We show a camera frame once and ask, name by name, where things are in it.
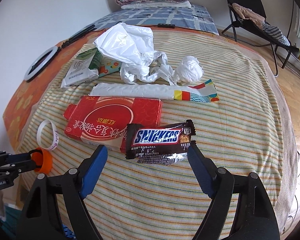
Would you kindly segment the orange bottle cap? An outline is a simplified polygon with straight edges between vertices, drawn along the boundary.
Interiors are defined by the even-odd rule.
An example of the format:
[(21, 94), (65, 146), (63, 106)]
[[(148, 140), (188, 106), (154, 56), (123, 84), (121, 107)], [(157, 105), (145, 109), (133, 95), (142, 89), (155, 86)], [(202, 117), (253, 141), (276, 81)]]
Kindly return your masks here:
[(31, 160), (35, 162), (36, 168), (34, 169), (37, 173), (43, 173), (48, 175), (52, 169), (52, 155), (51, 153), (43, 148), (36, 148), (31, 153)]

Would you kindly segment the white silicone wristband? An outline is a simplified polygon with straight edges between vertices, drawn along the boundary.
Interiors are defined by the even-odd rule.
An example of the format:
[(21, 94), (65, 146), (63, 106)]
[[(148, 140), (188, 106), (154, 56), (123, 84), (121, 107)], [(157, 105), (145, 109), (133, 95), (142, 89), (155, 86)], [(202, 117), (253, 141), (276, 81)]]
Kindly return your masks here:
[(40, 148), (53, 151), (59, 144), (59, 134), (56, 125), (46, 119), (40, 123), (36, 135), (37, 144)]

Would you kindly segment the red cardboard box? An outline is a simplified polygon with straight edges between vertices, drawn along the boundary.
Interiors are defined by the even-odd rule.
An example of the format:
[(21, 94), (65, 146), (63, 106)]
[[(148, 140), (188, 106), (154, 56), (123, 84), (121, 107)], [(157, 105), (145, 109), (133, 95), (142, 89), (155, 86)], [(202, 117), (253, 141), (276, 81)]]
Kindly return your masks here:
[(66, 136), (90, 145), (102, 144), (117, 152), (125, 152), (127, 125), (157, 127), (162, 101), (147, 98), (115, 96), (82, 96), (77, 104), (69, 104), (63, 116), (68, 121)]

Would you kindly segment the green white milk carton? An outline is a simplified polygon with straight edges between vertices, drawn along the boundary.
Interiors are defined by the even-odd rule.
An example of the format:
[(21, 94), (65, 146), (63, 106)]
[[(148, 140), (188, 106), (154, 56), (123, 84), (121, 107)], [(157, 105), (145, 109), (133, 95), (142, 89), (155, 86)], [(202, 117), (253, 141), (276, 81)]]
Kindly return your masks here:
[(97, 48), (80, 53), (62, 80), (61, 88), (80, 85), (98, 79), (103, 55)]

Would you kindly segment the Snickers bar wrapper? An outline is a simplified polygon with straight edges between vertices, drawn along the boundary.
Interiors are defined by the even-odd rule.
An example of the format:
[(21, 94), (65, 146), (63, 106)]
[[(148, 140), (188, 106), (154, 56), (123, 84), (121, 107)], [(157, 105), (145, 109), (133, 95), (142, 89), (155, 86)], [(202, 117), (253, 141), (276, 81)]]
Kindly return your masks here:
[(187, 158), (191, 137), (196, 135), (193, 121), (161, 127), (128, 124), (126, 159), (137, 159), (142, 164), (171, 165)]

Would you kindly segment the teal orange-print tube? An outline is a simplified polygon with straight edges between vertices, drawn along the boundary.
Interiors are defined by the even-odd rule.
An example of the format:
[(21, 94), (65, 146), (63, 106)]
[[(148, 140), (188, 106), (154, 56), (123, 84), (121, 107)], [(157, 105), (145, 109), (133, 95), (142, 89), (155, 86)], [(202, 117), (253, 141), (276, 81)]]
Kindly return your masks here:
[(98, 68), (98, 77), (104, 77), (106, 75), (119, 72), (121, 66), (122, 66), (122, 62), (116, 60), (102, 63)]

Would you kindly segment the white colourful-ended paper wrapper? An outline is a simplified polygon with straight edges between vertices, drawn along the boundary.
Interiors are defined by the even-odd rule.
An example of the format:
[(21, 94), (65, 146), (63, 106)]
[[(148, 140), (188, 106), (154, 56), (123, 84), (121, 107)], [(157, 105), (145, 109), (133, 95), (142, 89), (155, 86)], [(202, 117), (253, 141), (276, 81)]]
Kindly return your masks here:
[(206, 82), (196, 86), (99, 83), (93, 87), (89, 95), (194, 101), (203, 103), (219, 101), (219, 96), (212, 80), (207, 80)]

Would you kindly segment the white plastic bag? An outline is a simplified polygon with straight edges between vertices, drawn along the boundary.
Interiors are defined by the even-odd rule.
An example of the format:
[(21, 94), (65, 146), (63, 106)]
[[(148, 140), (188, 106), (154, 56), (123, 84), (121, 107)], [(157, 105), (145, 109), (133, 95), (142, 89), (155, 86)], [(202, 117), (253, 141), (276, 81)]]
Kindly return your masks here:
[(151, 28), (118, 23), (94, 45), (103, 56), (122, 63), (120, 77), (126, 84), (134, 85), (138, 80), (153, 83), (159, 78), (170, 85), (177, 83), (166, 53), (154, 49)]

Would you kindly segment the white tissue ball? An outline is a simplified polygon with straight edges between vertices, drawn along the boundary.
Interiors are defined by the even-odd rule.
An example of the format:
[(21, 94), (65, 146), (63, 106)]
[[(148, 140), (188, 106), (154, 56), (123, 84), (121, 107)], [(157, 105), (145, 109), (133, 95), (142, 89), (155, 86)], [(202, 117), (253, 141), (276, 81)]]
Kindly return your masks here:
[(198, 82), (204, 75), (203, 68), (196, 57), (185, 56), (174, 72), (174, 81), (183, 83)]

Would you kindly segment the orange floral bed sheet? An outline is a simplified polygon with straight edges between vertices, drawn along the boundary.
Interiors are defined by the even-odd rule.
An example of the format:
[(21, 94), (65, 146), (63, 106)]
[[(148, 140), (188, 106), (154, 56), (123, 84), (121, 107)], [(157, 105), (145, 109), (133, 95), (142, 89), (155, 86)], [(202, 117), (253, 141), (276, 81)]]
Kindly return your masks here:
[(36, 108), (50, 83), (68, 63), (71, 58), (85, 45), (104, 33), (105, 30), (91, 31), (77, 41), (61, 48), (45, 69), (30, 82), (23, 81), (9, 101), (4, 113), (3, 121), (7, 135), (14, 152), (20, 147), (22, 137), (26, 132), (25, 125), (29, 116)]

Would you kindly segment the striped grey garment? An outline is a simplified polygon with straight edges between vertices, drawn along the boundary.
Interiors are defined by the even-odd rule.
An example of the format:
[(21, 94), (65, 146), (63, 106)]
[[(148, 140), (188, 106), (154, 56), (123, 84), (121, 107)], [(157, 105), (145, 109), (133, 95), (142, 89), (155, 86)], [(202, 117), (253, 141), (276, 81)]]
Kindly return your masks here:
[(290, 41), (285, 35), (283, 35), (282, 31), (277, 26), (273, 26), (266, 22), (263, 22), (262, 31), (269, 37), (274, 39), (276, 42), (279, 42), (284, 46), (290, 46)]

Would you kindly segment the black folding chair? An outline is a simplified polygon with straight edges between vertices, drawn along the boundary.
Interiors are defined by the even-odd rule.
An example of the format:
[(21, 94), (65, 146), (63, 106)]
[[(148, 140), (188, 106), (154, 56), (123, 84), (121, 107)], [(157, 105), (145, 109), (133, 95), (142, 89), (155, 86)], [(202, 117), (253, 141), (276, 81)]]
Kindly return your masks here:
[(292, 45), (288, 37), (285, 36), (277, 26), (267, 22), (266, 13), (261, 0), (227, 0), (227, 4), (231, 23), (222, 31), (222, 34), (228, 36), (226, 32), (232, 29), (232, 38), (238, 41), (236, 29), (242, 28), (266, 40), (268, 43), (265, 44), (265, 46), (271, 48), (274, 58), (274, 76), (278, 77), (277, 49), (280, 47), (287, 52), (287, 56), (282, 62), (282, 69), (285, 68), (290, 56), (298, 53), (299, 49)]

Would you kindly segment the pink beige clothing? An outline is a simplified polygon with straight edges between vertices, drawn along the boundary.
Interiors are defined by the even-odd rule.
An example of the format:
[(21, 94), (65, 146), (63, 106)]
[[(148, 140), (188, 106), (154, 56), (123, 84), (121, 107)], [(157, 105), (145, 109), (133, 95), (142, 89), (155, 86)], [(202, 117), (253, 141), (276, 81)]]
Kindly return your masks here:
[(255, 25), (262, 27), (262, 23), (265, 22), (265, 18), (249, 8), (245, 8), (237, 3), (232, 3), (232, 8), (243, 20), (251, 20)]

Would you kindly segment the blue checked bed sheet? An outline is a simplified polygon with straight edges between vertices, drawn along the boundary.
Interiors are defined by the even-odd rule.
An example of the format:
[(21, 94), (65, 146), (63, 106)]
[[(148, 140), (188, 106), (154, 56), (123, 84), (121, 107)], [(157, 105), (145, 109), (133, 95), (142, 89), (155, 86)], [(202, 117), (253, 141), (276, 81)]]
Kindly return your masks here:
[(219, 34), (208, 10), (200, 5), (192, 5), (189, 8), (153, 7), (119, 10), (96, 20), (94, 25), (97, 30), (101, 30), (108, 29), (118, 22), (144, 26), (170, 24), (175, 27)]

